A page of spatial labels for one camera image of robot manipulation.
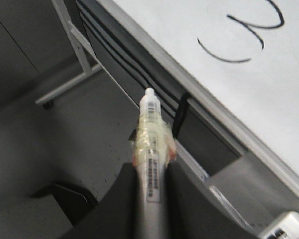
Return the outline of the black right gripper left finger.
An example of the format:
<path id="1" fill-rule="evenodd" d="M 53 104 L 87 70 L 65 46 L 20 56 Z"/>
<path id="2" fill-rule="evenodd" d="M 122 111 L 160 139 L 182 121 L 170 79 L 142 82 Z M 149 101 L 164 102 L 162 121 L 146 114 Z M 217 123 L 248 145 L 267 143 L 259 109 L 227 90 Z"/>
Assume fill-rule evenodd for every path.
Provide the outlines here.
<path id="1" fill-rule="evenodd" d="M 136 190 L 136 170 L 131 163 L 125 163 L 99 204 L 61 238 L 131 239 Z"/>

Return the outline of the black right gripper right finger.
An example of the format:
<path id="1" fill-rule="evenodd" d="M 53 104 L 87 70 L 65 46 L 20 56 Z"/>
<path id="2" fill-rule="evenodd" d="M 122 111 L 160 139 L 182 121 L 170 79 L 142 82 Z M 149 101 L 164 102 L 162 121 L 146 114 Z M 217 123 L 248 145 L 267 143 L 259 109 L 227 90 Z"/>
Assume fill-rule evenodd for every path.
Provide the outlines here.
<path id="1" fill-rule="evenodd" d="M 178 163 L 168 165 L 165 183 L 172 239 L 256 238 L 217 209 Z"/>

